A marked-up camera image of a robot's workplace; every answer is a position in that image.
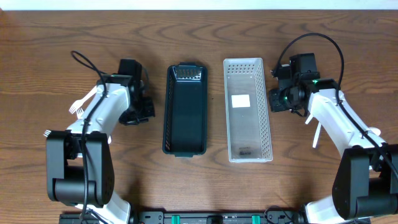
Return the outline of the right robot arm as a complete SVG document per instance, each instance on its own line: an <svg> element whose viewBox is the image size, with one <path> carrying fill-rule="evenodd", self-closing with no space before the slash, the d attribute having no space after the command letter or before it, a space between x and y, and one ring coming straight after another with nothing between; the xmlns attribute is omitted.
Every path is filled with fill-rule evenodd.
<svg viewBox="0 0 398 224"><path fill-rule="evenodd" d="M317 68L278 65L278 88L269 92L273 112L303 109L335 144L340 164L330 196L306 204L294 223L348 223L397 214L397 145L388 144L352 110L333 79Z"/></svg>

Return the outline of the clear plastic basket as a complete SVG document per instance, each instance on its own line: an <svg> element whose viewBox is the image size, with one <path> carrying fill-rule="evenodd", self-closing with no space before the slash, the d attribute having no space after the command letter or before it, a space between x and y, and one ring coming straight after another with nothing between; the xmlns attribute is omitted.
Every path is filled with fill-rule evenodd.
<svg viewBox="0 0 398 224"><path fill-rule="evenodd" d="M223 61L228 155L231 163L273 160L261 58Z"/></svg>

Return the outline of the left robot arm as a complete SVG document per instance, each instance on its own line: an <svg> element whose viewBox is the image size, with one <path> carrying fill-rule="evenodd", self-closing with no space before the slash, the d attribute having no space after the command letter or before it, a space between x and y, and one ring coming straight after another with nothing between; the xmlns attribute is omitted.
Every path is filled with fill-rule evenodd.
<svg viewBox="0 0 398 224"><path fill-rule="evenodd" d="M47 195L51 201L80 209L70 223L131 223L132 206L114 190L110 153L115 126L138 125L154 116L144 95L142 71L102 74L92 99L64 131L47 130Z"/></svg>

